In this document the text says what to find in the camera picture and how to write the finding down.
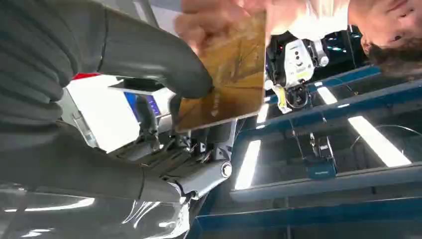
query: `ceiling light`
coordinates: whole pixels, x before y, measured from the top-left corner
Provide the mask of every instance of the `ceiling light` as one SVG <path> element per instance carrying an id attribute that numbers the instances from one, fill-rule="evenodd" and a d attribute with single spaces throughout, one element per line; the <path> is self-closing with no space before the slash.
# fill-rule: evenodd
<path id="1" fill-rule="evenodd" d="M 258 113 L 258 118 L 256 119 L 256 123 L 262 123 L 267 119 L 269 106 L 270 106 L 269 104 L 263 104 L 261 106 L 261 109 L 259 110 L 259 113 Z"/>
<path id="2" fill-rule="evenodd" d="M 256 140 L 249 143 L 248 149 L 240 168 L 239 175 L 236 180 L 234 188 L 236 190 L 249 188 L 252 183 L 253 174 L 255 173 L 255 166 L 258 160 L 259 149 L 261 141 Z"/>
<path id="3" fill-rule="evenodd" d="M 388 167 L 412 163 L 364 117 L 349 118 L 349 122 Z"/>
<path id="4" fill-rule="evenodd" d="M 335 96 L 327 89 L 327 87 L 320 87 L 317 89 L 318 93 L 321 95 L 322 99 L 327 105 L 337 103 Z"/>
<path id="5" fill-rule="evenodd" d="M 349 106 L 350 104 L 344 104 L 344 105 L 341 105 L 341 106 L 338 106 L 337 108 L 344 108 L 344 107 L 347 107 L 347 106 Z"/>

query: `dark hair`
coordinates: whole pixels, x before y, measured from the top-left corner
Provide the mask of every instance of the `dark hair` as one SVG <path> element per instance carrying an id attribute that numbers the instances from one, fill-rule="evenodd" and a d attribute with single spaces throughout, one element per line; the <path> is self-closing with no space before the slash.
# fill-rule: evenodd
<path id="1" fill-rule="evenodd" d="M 422 73 L 422 38 L 413 38 L 398 48 L 371 44 L 368 57 L 388 76 L 410 76 Z"/>

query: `golden card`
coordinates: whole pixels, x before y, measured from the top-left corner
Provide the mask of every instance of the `golden card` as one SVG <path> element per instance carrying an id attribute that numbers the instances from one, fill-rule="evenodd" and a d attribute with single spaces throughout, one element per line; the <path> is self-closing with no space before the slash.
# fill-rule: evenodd
<path id="1" fill-rule="evenodd" d="M 228 40 L 212 44 L 201 60 L 214 89 L 201 99 L 182 99 L 178 132 L 257 114 L 264 97 L 265 15 L 230 29 Z"/>

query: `human finger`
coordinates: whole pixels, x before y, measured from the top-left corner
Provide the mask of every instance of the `human finger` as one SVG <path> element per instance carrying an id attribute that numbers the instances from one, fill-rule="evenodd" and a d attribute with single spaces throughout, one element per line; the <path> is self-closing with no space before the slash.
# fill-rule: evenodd
<path id="1" fill-rule="evenodd" d="M 182 40 L 184 40 L 190 48 L 197 54 L 200 55 L 202 52 L 202 48 L 204 46 L 205 39 L 207 35 L 205 31 L 200 28 L 196 27 L 189 31 L 186 31 L 179 35 Z"/>

